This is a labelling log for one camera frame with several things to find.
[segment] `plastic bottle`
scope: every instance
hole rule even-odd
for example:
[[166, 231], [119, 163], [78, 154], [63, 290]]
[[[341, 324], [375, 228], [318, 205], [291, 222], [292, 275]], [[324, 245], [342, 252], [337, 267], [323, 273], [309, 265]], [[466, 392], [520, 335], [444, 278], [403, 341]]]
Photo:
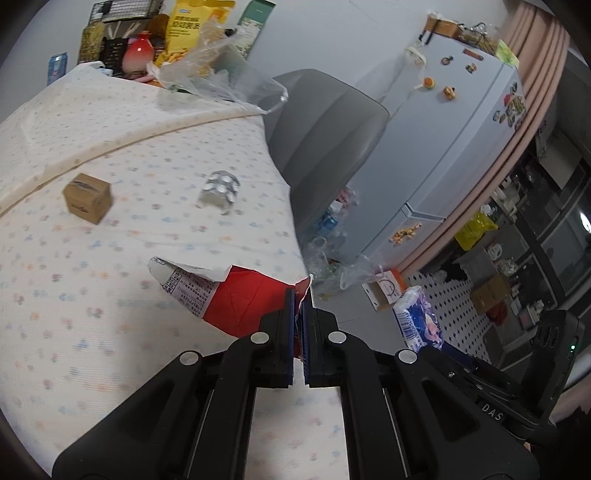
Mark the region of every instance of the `plastic bottle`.
[[327, 238], [331, 232], [333, 232], [337, 224], [341, 223], [342, 226], [347, 214], [348, 211], [343, 208], [343, 204], [334, 200], [318, 222], [317, 236]]

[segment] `red vase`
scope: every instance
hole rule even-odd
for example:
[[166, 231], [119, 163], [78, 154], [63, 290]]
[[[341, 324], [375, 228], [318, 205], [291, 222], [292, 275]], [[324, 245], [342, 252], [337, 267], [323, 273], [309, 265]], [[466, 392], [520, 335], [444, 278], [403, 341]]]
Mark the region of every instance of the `red vase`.
[[154, 47], [150, 43], [150, 32], [143, 31], [138, 35], [123, 56], [121, 69], [126, 74], [145, 72], [146, 64], [154, 58]]

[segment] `cardboard box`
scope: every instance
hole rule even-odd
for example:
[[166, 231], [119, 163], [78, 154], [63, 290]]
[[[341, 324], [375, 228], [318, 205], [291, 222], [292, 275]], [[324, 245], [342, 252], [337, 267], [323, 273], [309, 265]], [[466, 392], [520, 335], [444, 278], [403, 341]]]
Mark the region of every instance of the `cardboard box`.
[[111, 184], [80, 173], [63, 190], [70, 213], [98, 225], [111, 208]]
[[470, 294], [472, 303], [478, 315], [485, 314], [498, 303], [502, 302], [511, 293], [509, 285], [497, 274], [487, 281], [482, 287], [477, 288]]
[[388, 270], [377, 281], [362, 284], [376, 312], [394, 305], [407, 285], [398, 270]]

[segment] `kitchen appliance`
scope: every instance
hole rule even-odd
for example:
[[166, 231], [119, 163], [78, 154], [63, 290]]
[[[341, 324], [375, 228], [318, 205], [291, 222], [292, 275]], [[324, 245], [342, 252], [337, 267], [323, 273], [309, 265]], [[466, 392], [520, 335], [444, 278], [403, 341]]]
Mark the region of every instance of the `kitchen appliance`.
[[349, 182], [359, 205], [342, 261], [363, 254], [397, 267], [468, 195], [527, 113], [517, 69], [496, 57], [439, 35], [410, 50], [382, 103], [392, 115], [384, 136]]

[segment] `bed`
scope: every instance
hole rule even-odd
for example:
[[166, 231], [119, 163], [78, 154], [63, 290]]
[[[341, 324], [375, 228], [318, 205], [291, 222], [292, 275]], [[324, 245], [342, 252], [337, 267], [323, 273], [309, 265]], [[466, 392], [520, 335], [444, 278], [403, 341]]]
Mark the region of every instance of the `bed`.
[[[0, 125], [0, 408], [48, 473], [59, 453], [185, 349], [235, 339], [194, 317], [147, 269], [158, 256], [306, 275], [289, 187], [253, 109], [110, 79], [89, 66]], [[196, 200], [207, 176], [242, 186], [222, 216]], [[61, 194], [83, 172], [110, 182], [97, 226]], [[246, 477], [347, 478], [337, 390], [259, 390]]]

